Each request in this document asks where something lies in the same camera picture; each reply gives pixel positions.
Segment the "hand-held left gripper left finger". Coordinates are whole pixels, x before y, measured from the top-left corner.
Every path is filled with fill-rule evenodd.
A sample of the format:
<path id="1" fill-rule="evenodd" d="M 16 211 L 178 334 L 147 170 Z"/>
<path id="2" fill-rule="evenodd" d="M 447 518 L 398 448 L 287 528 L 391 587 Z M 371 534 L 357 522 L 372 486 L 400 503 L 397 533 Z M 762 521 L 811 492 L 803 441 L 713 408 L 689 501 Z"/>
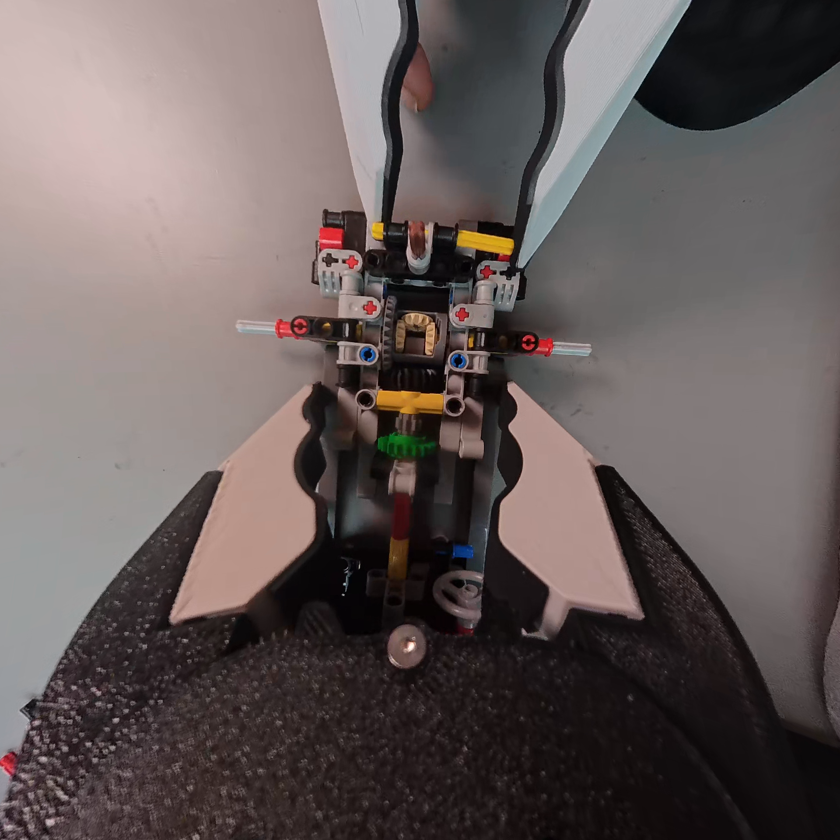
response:
<path id="1" fill-rule="evenodd" d="M 238 614 L 288 622 L 277 588 L 328 537 L 327 504 L 317 492 L 327 404 L 324 386 L 303 387 L 223 463 L 171 623 Z"/>

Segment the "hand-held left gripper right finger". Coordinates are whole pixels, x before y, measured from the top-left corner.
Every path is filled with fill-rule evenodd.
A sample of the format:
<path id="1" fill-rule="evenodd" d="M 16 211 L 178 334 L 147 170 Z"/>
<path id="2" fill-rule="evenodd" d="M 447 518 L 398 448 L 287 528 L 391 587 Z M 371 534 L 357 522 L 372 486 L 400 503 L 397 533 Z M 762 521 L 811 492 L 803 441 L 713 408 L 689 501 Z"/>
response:
<path id="1" fill-rule="evenodd" d="M 521 470 L 500 499 L 500 546 L 535 576 L 537 605 L 522 630 L 556 637 L 573 610 L 644 619 L 590 452 L 513 382 L 507 430 Z"/>

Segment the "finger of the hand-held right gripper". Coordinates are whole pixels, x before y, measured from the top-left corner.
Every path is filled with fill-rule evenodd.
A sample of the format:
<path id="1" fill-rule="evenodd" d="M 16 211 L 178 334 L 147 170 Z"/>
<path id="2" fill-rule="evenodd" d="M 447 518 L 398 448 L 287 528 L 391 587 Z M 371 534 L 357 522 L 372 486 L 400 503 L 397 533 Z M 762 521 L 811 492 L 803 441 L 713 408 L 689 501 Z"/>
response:
<path id="1" fill-rule="evenodd" d="M 414 1 L 319 1 L 353 174 L 370 223 L 392 221 L 401 93 L 418 44 Z"/>
<path id="2" fill-rule="evenodd" d="M 568 2 L 545 61 L 542 127 L 521 179 L 517 268 L 568 206 L 689 4 Z"/>

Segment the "black mesh office chair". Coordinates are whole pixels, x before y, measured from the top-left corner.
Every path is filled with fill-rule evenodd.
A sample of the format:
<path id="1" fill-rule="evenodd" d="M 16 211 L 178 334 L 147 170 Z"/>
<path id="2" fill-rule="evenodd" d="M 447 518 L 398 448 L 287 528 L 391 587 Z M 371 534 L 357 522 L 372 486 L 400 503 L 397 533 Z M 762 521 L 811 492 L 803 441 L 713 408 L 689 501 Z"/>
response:
<path id="1" fill-rule="evenodd" d="M 693 1 L 635 99 L 684 130 L 774 109 L 839 61 L 838 1 Z"/>

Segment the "toy brick car chassis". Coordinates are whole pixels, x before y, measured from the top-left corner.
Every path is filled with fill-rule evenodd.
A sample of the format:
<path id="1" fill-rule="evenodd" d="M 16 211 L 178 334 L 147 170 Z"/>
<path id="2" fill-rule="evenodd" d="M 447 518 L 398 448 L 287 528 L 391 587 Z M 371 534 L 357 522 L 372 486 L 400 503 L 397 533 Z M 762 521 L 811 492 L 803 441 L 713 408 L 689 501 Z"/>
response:
<path id="1" fill-rule="evenodd" d="M 327 316 L 237 320 L 239 333 L 324 350 L 332 393 L 318 492 L 343 563 L 334 607 L 352 633 L 428 620 L 472 634 L 479 609 L 509 358 L 592 353 L 514 329 L 527 280 L 512 228 L 367 223 L 324 211 L 311 282 Z"/>

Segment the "person's right hand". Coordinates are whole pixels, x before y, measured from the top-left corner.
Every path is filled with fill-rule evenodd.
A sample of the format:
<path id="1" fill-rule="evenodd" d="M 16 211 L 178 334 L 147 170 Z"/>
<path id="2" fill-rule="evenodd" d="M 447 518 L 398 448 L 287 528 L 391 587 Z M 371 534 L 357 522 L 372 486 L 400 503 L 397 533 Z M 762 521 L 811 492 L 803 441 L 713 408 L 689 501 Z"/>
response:
<path id="1" fill-rule="evenodd" d="M 418 44 L 402 82 L 401 101 L 409 112 L 426 110 L 434 100 L 434 80 L 426 51 Z"/>

